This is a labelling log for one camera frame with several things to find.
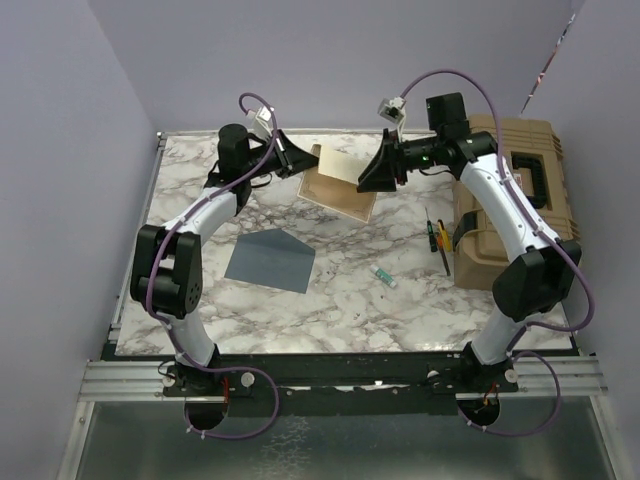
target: black mounting base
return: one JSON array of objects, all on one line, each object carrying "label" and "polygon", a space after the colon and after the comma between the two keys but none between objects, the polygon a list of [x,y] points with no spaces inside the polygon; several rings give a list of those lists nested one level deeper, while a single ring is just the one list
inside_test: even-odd
[{"label": "black mounting base", "polygon": [[[456,415],[456,393],[485,393],[494,384],[500,392],[513,392],[507,382],[509,363],[486,367],[474,364],[469,348],[461,353],[328,354],[328,355],[224,355],[216,366],[251,366],[272,375],[279,386],[281,415],[391,415],[427,413]],[[428,377],[436,370],[437,376]],[[273,391],[260,375],[244,387],[244,372],[225,374],[229,381],[230,414],[242,417],[269,416]],[[176,364],[168,374],[175,383],[166,387],[166,397],[221,397],[222,376]],[[208,410],[224,411],[223,404]]]}]

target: toolbox handle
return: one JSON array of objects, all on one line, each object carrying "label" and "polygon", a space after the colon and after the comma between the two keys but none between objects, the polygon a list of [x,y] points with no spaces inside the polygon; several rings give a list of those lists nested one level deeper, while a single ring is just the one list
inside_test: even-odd
[{"label": "toolbox handle", "polygon": [[544,178],[544,168],[542,162],[533,157],[521,154],[511,155],[511,165],[514,170],[528,168],[531,170],[531,183],[533,184],[533,195],[527,195],[527,199],[536,210],[543,208],[549,201],[547,193],[547,183]]}]

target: tool handle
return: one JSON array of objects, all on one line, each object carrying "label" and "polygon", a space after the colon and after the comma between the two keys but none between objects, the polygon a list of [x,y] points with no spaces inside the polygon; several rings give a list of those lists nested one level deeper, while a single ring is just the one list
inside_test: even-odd
[{"label": "tool handle", "polygon": [[429,234],[429,245],[431,245],[431,251],[438,251],[438,243],[436,242],[436,236],[433,234],[433,225],[431,221],[427,221],[427,233]]}]

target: cardboard piece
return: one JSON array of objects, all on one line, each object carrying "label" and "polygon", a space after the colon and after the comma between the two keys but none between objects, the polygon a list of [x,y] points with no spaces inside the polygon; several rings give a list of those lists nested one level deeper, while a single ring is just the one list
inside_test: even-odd
[{"label": "cardboard piece", "polygon": [[[322,175],[319,172],[319,167],[311,168],[304,172],[298,189],[298,197],[368,223],[376,202],[376,194],[358,193],[356,191],[358,176],[366,168],[368,162],[354,159],[349,155],[335,152],[317,144],[311,149],[311,153],[321,159],[320,162],[322,162],[323,152],[325,159],[324,171],[343,178],[353,179],[359,166],[364,164],[355,176],[355,184],[332,176]],[[336,165],[336,163],[351,163],[351,165],[340,166]]]}]

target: work surface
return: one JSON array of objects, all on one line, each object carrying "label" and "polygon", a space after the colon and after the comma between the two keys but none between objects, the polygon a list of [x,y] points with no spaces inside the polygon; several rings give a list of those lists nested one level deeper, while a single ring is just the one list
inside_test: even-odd
[{"label": "work surface", "polygon": [[[306,150],[315,143],[372,158],[380,135],[289,135]],[[201,192],[217,159],[217,137],[174,136],[167,141],[147,223],[162,224]],[[256,190],[248,205],[203,249],[200,312],[222,353],[323,353],[459,350],[492,310],[490,292],[463,290],[431,253],[425,206],[432,220],[453,230],[452,178],[411,174],[405,187],[379,194],[368,225],[297,197],[299,177]],[[316,250],[306,294],[224,278],[237,236],[281,228]],[[453,257],[449,256],[453,266]],[[391,289],[370,271],[386,270]],[[560,306],[546,320],[564,323]],[[566,334],[534,329],[517,348],[570,348]],[[172,352],[166,332],[139,304],[127,300],[116,352]]]}]

